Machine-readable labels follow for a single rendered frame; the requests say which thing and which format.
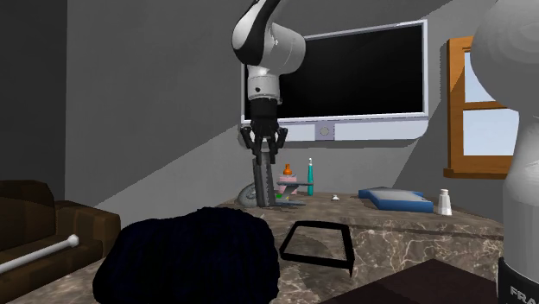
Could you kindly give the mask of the dark blue lumpy cushion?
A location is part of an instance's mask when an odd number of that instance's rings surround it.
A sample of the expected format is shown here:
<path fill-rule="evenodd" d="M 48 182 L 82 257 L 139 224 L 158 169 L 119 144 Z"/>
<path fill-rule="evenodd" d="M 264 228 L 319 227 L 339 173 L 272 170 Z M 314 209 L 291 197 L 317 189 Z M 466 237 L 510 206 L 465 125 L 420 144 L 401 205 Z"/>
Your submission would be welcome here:
<path fill-rule="evenodd" d="M 92 282 L 98 304 L 270 304 L 275 239 L 261 218 L 203 207 L 124 227 Z"/>

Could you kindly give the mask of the grey upright stand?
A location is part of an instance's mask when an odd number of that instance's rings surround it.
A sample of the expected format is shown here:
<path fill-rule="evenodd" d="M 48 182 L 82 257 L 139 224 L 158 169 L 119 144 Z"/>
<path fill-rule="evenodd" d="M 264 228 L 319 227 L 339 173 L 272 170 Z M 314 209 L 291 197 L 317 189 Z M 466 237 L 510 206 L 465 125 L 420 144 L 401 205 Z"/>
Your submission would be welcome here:
<path fill-rule="evenodd" d="M 285 186 L 282 197 L 277 198 L 272 180 L 272 168 L 270 164 L 270 153 L 261 154 L 261 163 L 253 159 L 254 186 L 257 195 L 257 206 L 304 206 L 305 203 L 299 200 L 290 200 L 289 196 L 298 187 L 312 186 L 313 182 L 298 181 L 278 181 L 278 186 Z"/>

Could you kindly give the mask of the wooden framed window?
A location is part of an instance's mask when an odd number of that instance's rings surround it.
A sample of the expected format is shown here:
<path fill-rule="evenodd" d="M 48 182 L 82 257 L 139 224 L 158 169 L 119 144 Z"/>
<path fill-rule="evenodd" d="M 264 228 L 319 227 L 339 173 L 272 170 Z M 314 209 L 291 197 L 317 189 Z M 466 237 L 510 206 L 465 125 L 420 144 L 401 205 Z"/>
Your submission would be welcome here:
<path fill-rule="evenodd" d="M 507 110 L 497 101 L 467 103 L 465 99 L 465 53 L 472 36 L 447 41 L 447 167 L 443 175 L 455 179 L 503 180 L 509 172 L 510 155 L 465 155 L 465 111 Z"/>

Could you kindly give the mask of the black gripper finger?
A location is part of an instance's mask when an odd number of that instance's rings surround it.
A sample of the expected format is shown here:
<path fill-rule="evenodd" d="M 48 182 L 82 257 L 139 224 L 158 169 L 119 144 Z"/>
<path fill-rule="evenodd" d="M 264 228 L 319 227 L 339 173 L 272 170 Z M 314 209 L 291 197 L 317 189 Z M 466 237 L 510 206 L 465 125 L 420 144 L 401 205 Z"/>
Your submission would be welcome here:
<path fill-rule="evenodd" d="M 262 164 L 262 138 L 258 134 L 254 134 L 254 138 L 251 138 L 252 128 L 242 127 L 240 134 L 244 140 L 245 146 L 251 150 L 252 154 L 256 158 L 256 164 Z"/>
<path fill-rule="evenodd" d="M 269 146 L 269 162 L 271 164 L 276 163 L 276 155 L 278 154 L 279 149 L 281 149 L 286 141 L 288 135 L 288 129 L 278 127 L 276 132 L 269 137 L 267 140 Z"/>

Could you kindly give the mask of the grey shell-shaped figure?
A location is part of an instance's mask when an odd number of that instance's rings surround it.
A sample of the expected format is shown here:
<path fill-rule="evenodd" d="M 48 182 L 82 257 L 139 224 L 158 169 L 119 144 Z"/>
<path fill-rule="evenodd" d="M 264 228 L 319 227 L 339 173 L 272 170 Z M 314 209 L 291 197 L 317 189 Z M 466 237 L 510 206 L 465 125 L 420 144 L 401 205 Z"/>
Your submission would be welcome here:
<path fill-rule="evenodd" d="M 257 207 L 257 192 L 254 183 L 244 187 L 238 194 L 235 202 L 244 207 Z"/>

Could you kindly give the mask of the wall-mounted flat screen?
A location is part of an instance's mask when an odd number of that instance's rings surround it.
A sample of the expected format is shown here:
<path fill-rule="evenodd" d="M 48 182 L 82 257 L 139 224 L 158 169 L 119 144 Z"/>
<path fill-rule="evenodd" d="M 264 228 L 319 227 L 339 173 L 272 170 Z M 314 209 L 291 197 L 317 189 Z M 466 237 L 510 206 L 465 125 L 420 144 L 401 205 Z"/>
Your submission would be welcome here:
<path fill-rule="evenodd" d="M 280 77 L 289 142 L 413 140 L 428 128 L 428 23 L 399 22 L 305 39 Z"/>

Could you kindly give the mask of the blue flat box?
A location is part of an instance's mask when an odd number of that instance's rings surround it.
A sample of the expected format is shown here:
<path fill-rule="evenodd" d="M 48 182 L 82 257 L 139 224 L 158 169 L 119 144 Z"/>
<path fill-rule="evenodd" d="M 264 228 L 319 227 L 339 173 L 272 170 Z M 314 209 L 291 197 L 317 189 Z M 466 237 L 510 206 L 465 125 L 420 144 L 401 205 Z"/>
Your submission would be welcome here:
<path fill-rule="evenodd" d="M 423 197 L 423 193 L 388 187 L 374 187 L 358 191 L 360 199 L 370 200 L 378 210 L 397 212 L 434 211 L 434 203 Z"/>

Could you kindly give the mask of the white rod with knob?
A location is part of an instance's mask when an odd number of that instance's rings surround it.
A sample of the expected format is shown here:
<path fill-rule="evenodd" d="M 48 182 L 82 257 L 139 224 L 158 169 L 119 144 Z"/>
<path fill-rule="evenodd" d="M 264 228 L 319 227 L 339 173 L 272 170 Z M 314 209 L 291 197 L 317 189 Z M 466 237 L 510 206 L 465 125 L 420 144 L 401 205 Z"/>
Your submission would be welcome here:
<path fill-rule="evenodd" d="M 57 251 L 64 250 L 67 248 L 73 248 L 79 245 L 79 237 L 75 234 L 70 235 L 67 239 L 62 240 L 56 244 L 51 244 L 42 249 L 30 252 L 26 255 L 20 256 L 18 258 L 12 259 L 8 262 L 0 264 L 0 275 L 11 271 L 17 267 L 23 266 L 24 264 L 31 263 L 37 259 L 49 256 Z"/>

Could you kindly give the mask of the black square frame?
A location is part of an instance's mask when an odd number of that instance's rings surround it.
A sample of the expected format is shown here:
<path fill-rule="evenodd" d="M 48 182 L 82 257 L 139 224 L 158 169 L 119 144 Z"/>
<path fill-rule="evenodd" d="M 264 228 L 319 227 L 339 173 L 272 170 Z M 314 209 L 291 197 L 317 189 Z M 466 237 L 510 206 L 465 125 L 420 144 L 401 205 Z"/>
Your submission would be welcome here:
<path fill-rule="evenodd" d="M 346 259 L 339 260 L 339 259 L 327 258 L 327 257 L 306 256 L 306 255 L 301 255 L 301 254 L 288 253 L 286 251 L 286 248 L 289 242 L 291 241 L 292 237 L 294 236 L 295 231 L 300 226 L 340 231 L 342 235 Z M 353 245 L 352 245 L 351 232 L 350 232 L 349 226 L 345 224 L 328 222 L 328 221 L 317 221 L 317 220 L 296 221 L 290 228 L 288 235 L 284 238 L 278 251 L 282 260 L 300 262 L 300 263 L 309 263 L 309 264 L 314 264 L 314 265 L 319 265 L 319 266 L 326 266 L 326 267 L 333 267 L 333 268 L 340 268 L 340 269 L 347 269 L 349 272 L 349 276 L 352 276 L 352 273 L 353 273 L 355 254 L 354 254 Z"/>

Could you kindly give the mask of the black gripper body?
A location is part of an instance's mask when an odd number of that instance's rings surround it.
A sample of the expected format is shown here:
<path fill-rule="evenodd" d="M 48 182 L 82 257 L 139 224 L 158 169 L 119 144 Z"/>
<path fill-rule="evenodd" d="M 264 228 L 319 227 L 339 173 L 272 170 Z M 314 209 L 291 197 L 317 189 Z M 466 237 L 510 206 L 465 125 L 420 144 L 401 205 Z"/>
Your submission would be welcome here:
<path fill-rule="evenodd" d="M 250 101 L 250 128 L 255 137 L 275 136 L 279 128 L 276 99 L 254 98 Z"/>

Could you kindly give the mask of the brown sofa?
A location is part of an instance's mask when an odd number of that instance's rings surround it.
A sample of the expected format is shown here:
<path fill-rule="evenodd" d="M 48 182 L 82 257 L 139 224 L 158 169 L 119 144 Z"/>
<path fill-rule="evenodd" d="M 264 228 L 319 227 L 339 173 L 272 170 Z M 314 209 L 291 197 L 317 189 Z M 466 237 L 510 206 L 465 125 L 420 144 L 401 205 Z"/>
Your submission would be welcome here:
<path fill-rule="evenodd" d="M 57 244 L 71 235 L 79 245 L 0 274 L 0 304 L 106 257 L 121 231 L 120 217 L 54 198 L 38 180 L 0 180 L 0 264 Z"/>

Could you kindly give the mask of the small white bottle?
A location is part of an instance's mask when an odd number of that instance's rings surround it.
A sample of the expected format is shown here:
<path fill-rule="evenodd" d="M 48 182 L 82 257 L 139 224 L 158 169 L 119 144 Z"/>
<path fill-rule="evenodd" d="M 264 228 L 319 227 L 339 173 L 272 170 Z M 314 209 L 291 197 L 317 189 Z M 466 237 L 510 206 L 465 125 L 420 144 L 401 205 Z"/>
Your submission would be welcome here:
<path fill-rule="evenodd" d="M 447 189 L 441 189 L 439 199 L 438 199 L 438 209 L 437 212 L 440 215 L 452 216 L 452 207 L 451 200 Z"/>

